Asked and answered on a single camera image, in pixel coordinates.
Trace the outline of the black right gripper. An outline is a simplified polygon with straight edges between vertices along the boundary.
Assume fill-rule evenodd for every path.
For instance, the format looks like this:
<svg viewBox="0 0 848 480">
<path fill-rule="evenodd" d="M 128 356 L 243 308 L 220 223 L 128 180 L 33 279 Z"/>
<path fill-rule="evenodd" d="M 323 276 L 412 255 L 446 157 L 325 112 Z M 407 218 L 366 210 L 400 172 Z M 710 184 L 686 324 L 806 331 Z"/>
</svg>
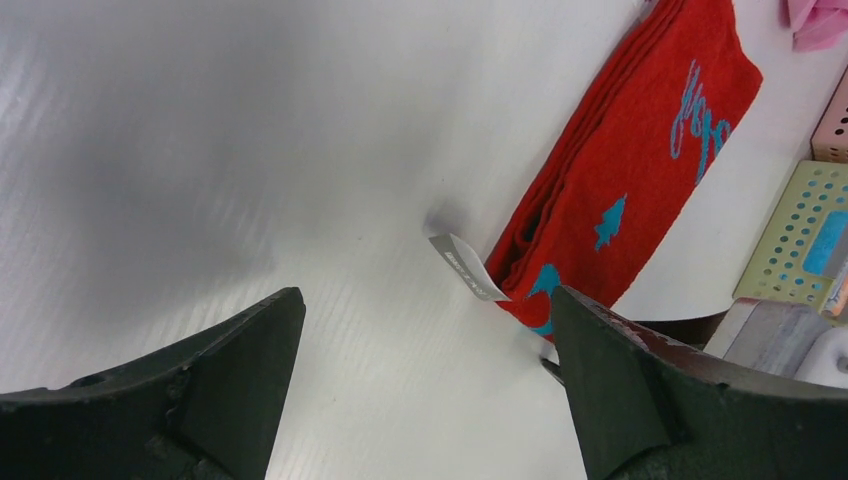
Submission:
<svg viewBox="0 0 848 480">
<path fill-rule="evenodd" d="M 605 308 L 610 322 L 631 341 L 654 338 L 685 344 L 731 364 L 810 384 L 847 387 L 847 327 L 835 326 L 811 306 L 743 298 L 716 317 L 678 321 L 628 321 Z"/>
</svg>

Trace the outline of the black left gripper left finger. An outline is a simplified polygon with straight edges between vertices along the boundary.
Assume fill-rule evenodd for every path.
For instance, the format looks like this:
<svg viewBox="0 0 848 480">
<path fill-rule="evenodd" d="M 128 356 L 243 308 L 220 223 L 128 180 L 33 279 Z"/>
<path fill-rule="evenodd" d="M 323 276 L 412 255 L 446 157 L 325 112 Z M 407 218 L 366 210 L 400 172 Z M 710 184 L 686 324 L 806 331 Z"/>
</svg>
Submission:
<svg viewBox="0 0 848 480">
<path fill-rule="evenodd" d="M 5 479 L 262 479 L 306 307 L 282 289 L 60 389 L 1 398 Z"/>
</svg>

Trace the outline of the green plastic basket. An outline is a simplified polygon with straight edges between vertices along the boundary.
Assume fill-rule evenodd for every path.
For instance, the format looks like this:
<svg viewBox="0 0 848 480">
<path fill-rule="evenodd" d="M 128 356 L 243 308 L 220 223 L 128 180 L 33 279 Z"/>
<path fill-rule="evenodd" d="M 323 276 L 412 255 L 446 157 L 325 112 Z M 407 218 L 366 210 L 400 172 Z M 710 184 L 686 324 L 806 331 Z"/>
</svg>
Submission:
<svg viewBox="0 0 848 480">
<path fill-rule="evenodd" d="M 803 304 L 822 314 L 831 284 L 847 264 L 847 228 L 828 264 L 827 271 L 834 273 L 833 277 L 806 273 L 803 262 L 824 218 L 832 211 L 847 212 L 847 166 L 799 162 L 733 297 Z"/>
</svg>

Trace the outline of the rolled light blue towel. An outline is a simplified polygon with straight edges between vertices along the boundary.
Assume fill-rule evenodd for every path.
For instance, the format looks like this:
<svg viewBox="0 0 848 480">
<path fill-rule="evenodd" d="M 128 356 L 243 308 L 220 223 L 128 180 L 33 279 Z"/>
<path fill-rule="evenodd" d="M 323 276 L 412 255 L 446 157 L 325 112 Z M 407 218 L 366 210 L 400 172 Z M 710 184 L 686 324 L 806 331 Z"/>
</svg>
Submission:
<svg viewBox="0 0 848 480">
<path fill-rule="evenodd" d="M 806 273 L 833 277 L 828 273 L 828 264 L 847 228 L 847 212 L 832 211 L 823 220 L 803 262 Z"/>
</svg>

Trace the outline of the red blue patterned towel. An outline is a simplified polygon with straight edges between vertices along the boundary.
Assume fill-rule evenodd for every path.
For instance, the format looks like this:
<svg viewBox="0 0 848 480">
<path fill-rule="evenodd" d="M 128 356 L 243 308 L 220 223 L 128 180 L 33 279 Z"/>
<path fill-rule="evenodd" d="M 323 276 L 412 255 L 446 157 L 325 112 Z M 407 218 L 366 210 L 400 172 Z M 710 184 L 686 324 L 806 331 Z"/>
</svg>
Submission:
<svg viewBox="0 0 848 480">
<path fill-rule="evenodd" d="M 551 339 L 556 288 L 614 305 L 762 79 L 731 2 L 656 2 L 603 64 L 490 254 L 501 307 Z"/>
</svg>

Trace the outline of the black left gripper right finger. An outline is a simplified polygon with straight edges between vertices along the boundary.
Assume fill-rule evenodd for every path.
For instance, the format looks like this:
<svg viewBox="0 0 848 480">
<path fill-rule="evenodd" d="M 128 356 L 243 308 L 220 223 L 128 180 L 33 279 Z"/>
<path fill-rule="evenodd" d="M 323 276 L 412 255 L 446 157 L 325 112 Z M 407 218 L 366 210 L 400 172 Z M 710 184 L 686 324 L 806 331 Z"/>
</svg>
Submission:
<svg viewBox="0 0 848 480">
<path fill-rule="evenodd" d="M 843 479 L 847 393 L 742 367 L 569 287 L 551 322 L 591 479 Z"/>
</svg>

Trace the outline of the pink plastic basket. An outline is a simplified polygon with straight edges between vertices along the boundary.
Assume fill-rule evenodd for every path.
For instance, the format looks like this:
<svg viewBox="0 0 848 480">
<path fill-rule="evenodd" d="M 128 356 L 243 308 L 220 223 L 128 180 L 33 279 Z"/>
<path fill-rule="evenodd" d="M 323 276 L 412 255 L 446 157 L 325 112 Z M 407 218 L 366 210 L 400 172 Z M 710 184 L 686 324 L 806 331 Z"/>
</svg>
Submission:
<svg viewBox="0 0 848 480">
<path fill-rule="evenodd" d="M 847 163 L 847 71 L 844 71 L 812 135 L 816 161 Z"/>
</svg>

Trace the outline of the crumpled pink cloth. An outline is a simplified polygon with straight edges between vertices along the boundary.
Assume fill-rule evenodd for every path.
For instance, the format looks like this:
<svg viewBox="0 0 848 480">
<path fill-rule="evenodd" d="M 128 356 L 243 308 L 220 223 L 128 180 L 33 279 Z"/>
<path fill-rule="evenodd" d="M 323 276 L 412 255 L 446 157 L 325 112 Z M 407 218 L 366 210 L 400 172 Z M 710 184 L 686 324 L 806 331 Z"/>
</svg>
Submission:
<svg viewBox="0 0 848 480">
<path fill-rule="evenodd" d="M 847 34 L 847 0 L 787 0 L 785 5 L 796 52 L 831 48 Z"/>
</svg>

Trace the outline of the grey towel label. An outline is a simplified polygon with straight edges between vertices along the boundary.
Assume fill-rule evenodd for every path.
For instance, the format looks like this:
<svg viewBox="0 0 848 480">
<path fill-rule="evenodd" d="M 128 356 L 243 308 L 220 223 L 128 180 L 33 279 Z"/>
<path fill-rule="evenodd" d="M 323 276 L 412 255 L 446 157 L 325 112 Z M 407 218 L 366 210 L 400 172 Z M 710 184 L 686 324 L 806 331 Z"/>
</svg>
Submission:
<svg viewBox="0 0 848 480">
<path fill-rule="evenodd" d="M 431 236 L 428 241 L 475 297 L 486 302 L 509 301 L 509 297 L 489 275 L 476 251 L 465 241 L 451 233 Z"/>
</svg>

